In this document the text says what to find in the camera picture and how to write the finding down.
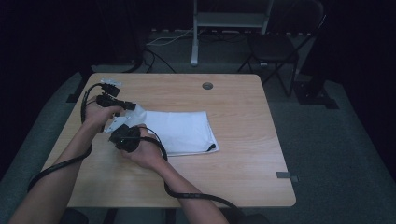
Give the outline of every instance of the wrist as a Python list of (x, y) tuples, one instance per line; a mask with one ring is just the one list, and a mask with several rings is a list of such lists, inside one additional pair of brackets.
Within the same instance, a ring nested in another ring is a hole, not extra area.
[(151, 162), (151, 167), (149, 169), (159, 174), (168, 165), (170, 165), (169, 162), (167, 162), (163, 158), (158, 158), (158, 160), (156, 160), (155, 162)]

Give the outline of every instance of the forearm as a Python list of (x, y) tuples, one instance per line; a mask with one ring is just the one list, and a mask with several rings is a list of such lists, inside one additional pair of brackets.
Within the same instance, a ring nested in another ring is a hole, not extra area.
[[(192, 183), (180, 175), (167, 161), (156, 172), (169, 188), (177, 193), (201, 193)], [(228, 223), (224, 215), (209, 200), (178, 199), (190, 223)]]
[[(84, 154), (96, 134), (96, 126), (84, 123), (55, 164)], [(81, 164), (82, 161), (78, 161), (41, 178), (9, 223), (58, 223), (72, 194)]]

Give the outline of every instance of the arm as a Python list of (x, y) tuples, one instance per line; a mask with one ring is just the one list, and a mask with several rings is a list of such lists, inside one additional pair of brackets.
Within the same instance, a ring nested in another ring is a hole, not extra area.
[[(146, 129), (140, 129), (141, 136), (150, 135)], [(121, 152), (124, 157), (136, 162), (143, 168), (156, 172), (169, 186), (178, 193), (201, 193), (192, 183), (179, 174), (170, 163), (165, 161), (161, 151), (154, 144), (141, 141), (139, 147), (132, 153)], [(227, 219), (209, 200), (178, 199), (190, 223), (228, 223)]]
[[(84, 154), (106, 121), (121, 110), (119, 106), (102, 108), (98, 104), (89, 104), (86, 120), (54, 164)], [(9, 223), (59, 223), (81, 164), (82, 161), (78, 161), (40, 179), (23, 199)]]

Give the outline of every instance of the person's hand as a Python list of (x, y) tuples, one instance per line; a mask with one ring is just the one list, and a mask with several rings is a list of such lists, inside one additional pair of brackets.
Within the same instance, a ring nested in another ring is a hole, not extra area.
[[(142, 127), (140, 128), (141, 137), (151, 137), (156, 139), (154, 134), (150, 134), (148, 132), (145, 124), (140, 124), (138, 127)], [(156, 171), (156, 169), (158, 169), (165, 161), (160, 149), (155, 144), (145, 140), (140, 141), (139, 146), (135, 151), (128, 153), (127, 151), (122, 150), (121, 154), (123, 157), (130, 159), (139, 166), (154, 171)]]
[(96, 96), (92, 97), (86, 104), (85, 108), (85, 122), (89, 122), (100, 129), (107, 123), (107, 121), (113, 118), (115, 113), (123, 111), (121, 106), (109, 106), (101, 107), (96, 103)]

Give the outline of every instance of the person's right hand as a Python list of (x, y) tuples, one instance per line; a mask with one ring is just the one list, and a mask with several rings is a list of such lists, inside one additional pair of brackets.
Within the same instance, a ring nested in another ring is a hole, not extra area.
[[(141, 137), (151, 137), (156, 139), (154, 134), (150, 134), (148, 132), (145, 124), (140, 124), (138, 127), (142, 127), (140, 128)], [(145, 140), (140, 141), (139, 146), (135, 151), (127, 152), (122, 150), (121, 154), (123, 157), (130, 159), (139, 166), (154, 171), (164, 162), (160, 149), (154, 143), (150, 143)]]

